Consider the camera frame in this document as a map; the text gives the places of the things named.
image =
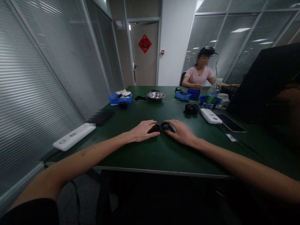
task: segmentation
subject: white power strip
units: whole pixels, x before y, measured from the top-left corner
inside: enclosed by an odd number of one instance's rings
[[[92,132],[96,127],[92,126],[89,123],[85,123],[80,127],[76,128],[72,132],[63,136],[58,141],[54,142],[53,147],[58,148],[62,151],[67,151],[85,136],[87,136],[90,132]]]
[[[219,117],[217,117],[211,110],[209,109],[200,109],[201,114],[207,120],[207,122],[211,124],[222,123]]]

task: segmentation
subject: phone screen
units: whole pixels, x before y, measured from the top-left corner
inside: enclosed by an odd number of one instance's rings
[[[244,128],[242,128],[240,125],[238,125],[225,114],[216,114],[216,116],[219,117],[220,120],[222,120],[222,122],[224,123],[224,125],[227,128],[229,128],[232,132],[247,132]]]

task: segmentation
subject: plastic bottle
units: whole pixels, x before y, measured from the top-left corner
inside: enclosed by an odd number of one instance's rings
[[[210,87],[210,89],[207,92],[206,98],[202,104],[202,108],[205,109],[212,109],[213,104],[215,103],[218,94],[221,91],[221,82],[223,79],[217,78],[216,82]]]

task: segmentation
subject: black headset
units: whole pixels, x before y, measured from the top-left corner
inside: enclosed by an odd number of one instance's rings
[[[204,48],[201,48],[201,50],[199,52],[199,55],[213,55],[213,54],[218,55],[217,62],[216,62],[216,78],[217,78],[217,76],[218,76],[217,63],[219,60],[219,54],[215,52],[215,49],[212,46],[206,46]]]

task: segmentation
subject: stainless steel bowl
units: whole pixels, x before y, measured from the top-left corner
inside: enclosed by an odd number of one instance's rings
[[[148,100],[158,102],[161,101],[166,95],[161,92],[150,92],[147,94]]]

